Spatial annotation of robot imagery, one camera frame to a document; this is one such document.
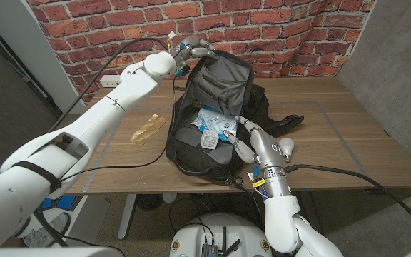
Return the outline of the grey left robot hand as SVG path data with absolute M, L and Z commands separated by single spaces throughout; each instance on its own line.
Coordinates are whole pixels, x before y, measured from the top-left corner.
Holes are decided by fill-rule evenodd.
M 171 56 L 176 62 L 176 68 L 181 69 L 186 65 L 186 61 L 189 58 L 200 58 L 208 56 L 211 58 L 218 58 L 218 55 L 214 52 L 215 48 L 207 41 L 201 39 L 199 36 L 191 35 L 175 48 L 171 50 Z

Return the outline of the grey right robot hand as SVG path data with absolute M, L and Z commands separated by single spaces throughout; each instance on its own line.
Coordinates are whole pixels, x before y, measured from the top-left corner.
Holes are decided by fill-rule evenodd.
M 244 162 L 258 165 L 259 174 L 249 175 L 253 188 L 267 198 L 290 195 L 291 191 L 283 170 L 282 151 L 277 141 L 252 121 L 242 116 L 236 116 L 235 119 L 243 124 L 250 134 L 253 149 L 231 132 L 224 130 L 223 134 Z

